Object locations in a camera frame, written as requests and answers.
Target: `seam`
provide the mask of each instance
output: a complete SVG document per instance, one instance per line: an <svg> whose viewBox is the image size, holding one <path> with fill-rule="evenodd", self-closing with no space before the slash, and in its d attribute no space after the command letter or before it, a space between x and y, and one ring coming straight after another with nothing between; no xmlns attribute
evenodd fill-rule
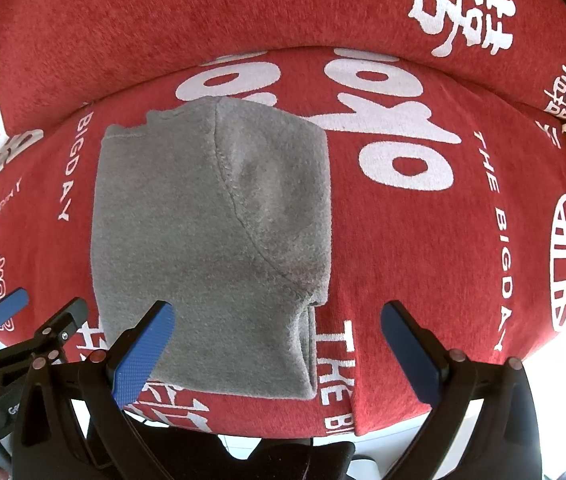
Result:
<svg viewBox="0 0 566 480"><path fill-rule="evenodd" d="M111 136L103 137L103 140L124 139L125 137L145 137L145 134L114 134Z"/></svg>
<svg viewBox="0 0 566 480"><path fill-rule="evenodd" d="M229 170L228 166L221 160L223 158L223 155L220 153L220 150L218 149L217 124L218 124L218 102L215 103L215 105L214 105L214 126L213 126L214 127L214 133L212 135L212 137L214 139L214 153L215 153L215 157L217 159L217 167L218 167L218 172L221 176L221 181L223 182L223 185L225 186L225 191L227 192L227 194L230 197L230 200L232 202L232 206L233 206L233 210L234 210L234 217L236 218L236 220L239 222L239 224L243 228L248 240L250 240L250 243L252 244L252 247L254 248L256 253L265 261L265 263L269 266L269 268L271 270L273 270L274 273L279 278L282 278L284 280L284 285L287 286L287 288L289 288L295 294L295 296L297 296L297 298L299 300L302 300L302 301L310 300L310 298L312 297L312 294L310 294L302 286L299 286L298 283L294 282L289 277L287 277L280 269L278 269L265 256L265 254L263 254L263 252L259 249L258 245L256 244L256 241L254 240L254 238L250 234L249 229L247 228L245 223L239 218L236 203L238 202L244 208L245 208L245 204L241 201L240 193L238 192L236 187L234 187L233 183L230 182L230 179L226 177L226 175L230 173L230 170Z"/></svg>

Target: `blue gripper pad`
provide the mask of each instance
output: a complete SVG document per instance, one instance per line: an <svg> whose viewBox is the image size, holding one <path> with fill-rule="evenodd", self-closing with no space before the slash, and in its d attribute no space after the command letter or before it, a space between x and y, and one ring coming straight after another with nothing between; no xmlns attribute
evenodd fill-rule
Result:
<svg viewBox="0 0 566 480"><path fill-rule="evenodd" d="M176 315L171 304L161 302L154 319L140 333L137 340L114 372L112 397L119 409L136 402L159 357L172 337Z"/></svg>
<svg viewBox="0 0 566 480"><path fill-rule="evenodd" d="M392 302L381 312L381 330L420 402L440 402L440 371Z"/></svg>
<svg viewBox="0 0 566 480"><path fill-rule="evenodd" d="M28 305L29 300L24 288L17 288L0 300L0 326L22 311Z"/></svg>

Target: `bolt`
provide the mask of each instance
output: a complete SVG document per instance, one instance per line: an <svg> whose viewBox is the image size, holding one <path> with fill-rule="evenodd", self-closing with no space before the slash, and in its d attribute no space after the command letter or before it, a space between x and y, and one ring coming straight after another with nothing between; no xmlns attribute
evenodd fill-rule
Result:
<svg viewBox="0 0 566 480"><path fill-rule="evenodd" d="M452 361L456 361L457 363L462 363L467 359L467 355L465 355L465 352L459 350L458 348L452 348L449 351L449 356L452 359Z"/></svg>
<svg viewBox="0 0 566 480"><path fill-rule="evenodd" d="M93 363L100 363L100 362L105 360L107 355L108 354L105 350L98 349L98 350L95 350L94 352L92 352L88 359Z"/></svg>
<svg viewBox="0 0 566 480"><path fill-rule="evenodd" d="M514 368L514 370L521 370L523 368L523 363L518 357L510 357L508 359L508 365L511 368Z"/></svg>
<svg viewBox="0 0 566 480"><path fill-rule="evenodd" d="M45 359L43 357L37 357L32 362L32 368L34 368L35 370L41 370L41 368L43 368L46 364L47 364L47 361L45 361Z"/></svg>

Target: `gray fabric cover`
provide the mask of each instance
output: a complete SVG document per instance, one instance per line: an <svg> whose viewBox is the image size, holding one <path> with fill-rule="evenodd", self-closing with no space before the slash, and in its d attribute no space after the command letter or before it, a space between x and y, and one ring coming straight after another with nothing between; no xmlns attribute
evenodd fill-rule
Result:
<svg viewBox="0 0 566 480"><path fill-rule="evenodd" d="M155 300L176 329L153 378L203 391L311 399L314 307L327 301L325 132L204 97L110 126L92 220L92 278L108 343Z"/></svg>

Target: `red cushion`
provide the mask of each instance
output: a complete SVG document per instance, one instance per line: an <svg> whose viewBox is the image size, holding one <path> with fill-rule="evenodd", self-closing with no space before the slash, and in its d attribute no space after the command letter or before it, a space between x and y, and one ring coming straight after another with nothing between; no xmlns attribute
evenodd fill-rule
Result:
<svg viewBox="0 0 566 480"><path fill-rule="evenodd" d="M420 1L0 0L7 135L47 131L84 102L217 56L307 45L394 54L566 113L544 92L566 65L561 0L458 0L460 12L457 0L423 0L435 18ZM451 15L468 23L454 29ZM448 56L434 56L453 30Z"/></svg>
<svg viewBox="0 0 566 480"><path fill-rule="evenodd" d="M154 385L137 409L215 433L279 438L362 434L422 413L380 331L393 299L477 360L522 357L552 338L566 323L566 236L553 238L566 222L566 138L536 121L559 122L422 65L337 52L279 50L163 76L77 111L7 163L0 289L24 286L32 300L0 338L31 336L82 296L89 326L69 355L100 345L90 227L105 128L141 124L148 110L206 92L275 101L328 129L333 264L329 302L316 311L323 379L308 402ZM169 168L148 167L148 177L160 171ZM131 190L121 214L134 207Z"/></svg>

